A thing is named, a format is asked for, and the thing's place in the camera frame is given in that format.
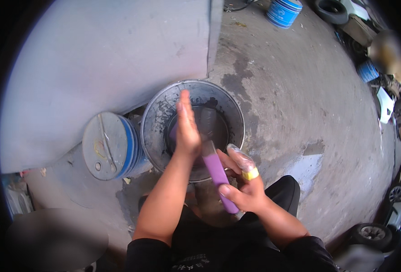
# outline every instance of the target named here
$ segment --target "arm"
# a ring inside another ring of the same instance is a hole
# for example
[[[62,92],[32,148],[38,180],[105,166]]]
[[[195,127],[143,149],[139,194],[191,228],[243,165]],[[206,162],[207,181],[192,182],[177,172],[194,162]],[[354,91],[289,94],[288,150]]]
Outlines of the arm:
[[[151,238],[171,245],[187,192],[194,160],[200,152],[200,135],[194,122],[190,94],[183,90],[178,112],[176,150],[163,175],[147,197],[140,211],[133,240]]]
[[[293,215],[265,196],[265,204],[254,213],[259,217],[270,240],[280,249],[301,237],[310,236],[306,227]]]
[[[251,180],[238,175],[242,172],[250,172],[256,166],[250,157],[239,149],[235,152],[235,149],[237,149],[235,146],[228,147],[230,157],[220,150],[217,150],[217,153],[223,166],[231,168],[228,174],[236,177],[242,186],[238,190],[231,185],[222,185],[219,187],[219,192],[233,201],[239,209],[255,213],[267,231],[271,242],[279,249],[285,248],[290,242],[301,237],[310,236],[308,230],[297,218],[265,195],[264,183],[259,175]]]

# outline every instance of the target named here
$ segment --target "left hand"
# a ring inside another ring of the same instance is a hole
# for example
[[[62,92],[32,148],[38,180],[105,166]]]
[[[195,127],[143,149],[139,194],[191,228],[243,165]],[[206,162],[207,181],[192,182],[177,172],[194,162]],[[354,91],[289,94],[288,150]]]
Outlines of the left hand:
[[[176,130],[175,153],[185,154],[195,159],[200,154],[202,140],[191,109],[190,93],[182,90],[179,102],[176,103],[178,128]]]

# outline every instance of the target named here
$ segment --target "hand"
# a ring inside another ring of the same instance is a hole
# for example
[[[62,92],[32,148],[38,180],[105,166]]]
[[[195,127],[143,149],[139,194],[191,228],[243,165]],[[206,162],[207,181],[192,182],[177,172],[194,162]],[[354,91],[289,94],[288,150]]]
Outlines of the hand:
[[[241,173],[246,169],[241,170],[237,162],[241,164],[243,160],[247,161],[250,157],[242,152],[235,152],[230,148],[228,148],[228,153],[231,157],[217,149],[217,155],[219,156],[223,167],[230,168],[229,170],[226,170],[226,175],[228,177],[231,176],[236,178],[239,190],[232,185],[223,184],[219,187],[219,192],[235,203],[240,210],[257,213],[265,207],[266,203],[270,200],[265,195],[262,178],[261,176],[258,176],[250,181],[243,178]]]
[[[202,141],[191,109],[190,93],[182,90],[179,102],[176,103],[178,113],[178,128],[176,130],[175,153],[184,154],[195,159],[201,149]]]

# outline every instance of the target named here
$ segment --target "cable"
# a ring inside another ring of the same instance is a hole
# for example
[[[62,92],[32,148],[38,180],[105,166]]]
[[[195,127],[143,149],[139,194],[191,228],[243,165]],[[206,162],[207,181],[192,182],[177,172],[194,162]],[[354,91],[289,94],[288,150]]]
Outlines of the cable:
[[[224,5],[224,6],[223,6],[223,10],[224,10],[225,12],[240,11],[240,10],[243,10],[243,9],[245,9],[246,7],[248,7],[248,6],[249,6],[251,3],[253,3],[253,2],[254,2],[254,0],[247,0],[247,5],[244,6],[244,7],[242,7],[242,8],[239,8],[239,9],[231,9],[231,8],[229,8],[228,6]]]

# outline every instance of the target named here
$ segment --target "rim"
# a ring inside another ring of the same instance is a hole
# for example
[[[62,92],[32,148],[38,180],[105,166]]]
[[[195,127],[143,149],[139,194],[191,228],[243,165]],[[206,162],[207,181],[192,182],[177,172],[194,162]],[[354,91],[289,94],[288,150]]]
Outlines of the rim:
[[[389,201],[390,202],[399,202],[401,201],[401,186],[395,186],[389,192]]]
[[[361,228],[359,234],[368,240],[381,240],[386,236],[386,232],[376,226],[366,226]]]
[[[151,160],[151,157],[150,157],[150,155],[149,155],[149,152],[148,152],[148,150],[145,148],[145,145],[146,145],[146,144],[145,144],[145,142],[144,142],[144,133],[143,133],[143,129],[144,129],[144,121],[145,121],[145,119],[146,119],[146,113],[149,111],[150,107],[152,106],[152,103],[153,103],[162,93],[164,93],[165,91],[167,91],[168,89],[170,89],[170,88],[172,88],[172,87],[174,87],[174,86],[176,86],[176,85],[180,85],[180,84],[183,84],[183,83],[190,83],[190,82],[202,82],[202,83],[204,83],[204,84],[208,84],[208,85],[210,85],[210,86],[214,86],[214,87],[220,89],[221,91],[223,91],[223,92],[225,93],[225,95],[230,99],[230,101],[232,101],[232,102],[240,109],[240,110],[239,110],[239,114],[240,114],[241,121],[243,122],[243,134],[242,134],[242,138],[241,138],[241,144],[240,144],[240,146],[238,146],[238,148],[239,148],[239,149],[242,149],[242,148],[243,148],[244,138],[245,138],[245,136],[246,136],[246,124],[245,124],[245,122],[244,122],[244,116],[243,116],[243,112],[242,112],[242,110],[241,110],[240,105],[238,105],[238,103],[236,102],[236,100],[229,94],[229,92],[226,91],[225,89],[221,88],[219,85],[216,85],[216,84],[214,84],[214,83],[211,83],[211,82],[205,81],[205,80],[200,80],[200,79],[186,79],[186,80],[180,80],[180,81],[178,81],[178,82],[175,82],[175,83],[173,83],[173,84],[170,84],[169,86],[166,86],[164,89],[160,90],[156,95],[154,95],[154,97],[149,101],[148,105],[146,106],[146,109],[145,109],[145,111],[144,111],[144,113],[143,113],[143,116],[142,116],[142,122],[141,122],[141,124],[140,124],[140,142],[141,142],[141,145],[142,145],[142,149],[143,149],[143,151],[145,152],[145,154],[146,154],[146,156],[147,156],[149,162],[150,162],[156,169],[158,169],[160,172],[164,172],[164,169],[161,169],[160,167],[158,167],[158,166],[156,165],[156,163],[155,163],[153,160]],[[210,178],[211,178],[211,177],[207,177],[207,178],[204,178],[204,179],[194,180],[194,181],[189,180],[188,182],[189,182],[189,183],[204,182],[204,181],[209,180]]]

